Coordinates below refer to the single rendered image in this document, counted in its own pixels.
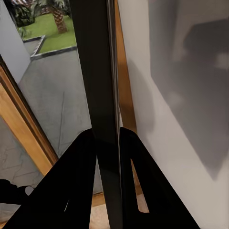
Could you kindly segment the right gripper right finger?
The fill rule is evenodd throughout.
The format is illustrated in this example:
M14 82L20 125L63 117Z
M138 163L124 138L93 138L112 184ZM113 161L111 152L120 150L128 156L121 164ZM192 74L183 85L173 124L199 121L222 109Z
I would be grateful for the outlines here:
M131 159L149 213L138 210ZM120 128L123 229L200 229L138 135Z

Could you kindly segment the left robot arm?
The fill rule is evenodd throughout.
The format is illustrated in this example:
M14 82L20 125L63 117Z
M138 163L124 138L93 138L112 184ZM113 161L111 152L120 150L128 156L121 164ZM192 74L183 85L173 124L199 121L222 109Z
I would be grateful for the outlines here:
M16 212L35 188L17 187L6 179L0 179L0 210Z

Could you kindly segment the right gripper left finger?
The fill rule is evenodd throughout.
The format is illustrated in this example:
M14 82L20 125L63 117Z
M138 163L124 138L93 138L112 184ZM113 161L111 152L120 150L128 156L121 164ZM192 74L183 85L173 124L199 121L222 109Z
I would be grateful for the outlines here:
M96 158L90 128L78 135L2 229L89 229Z

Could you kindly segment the poster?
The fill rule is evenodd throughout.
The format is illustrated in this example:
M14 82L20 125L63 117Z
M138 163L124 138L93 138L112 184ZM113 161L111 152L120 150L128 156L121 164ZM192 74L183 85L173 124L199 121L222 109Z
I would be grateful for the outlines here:
M123 229L115 0L69 0L110 229Z

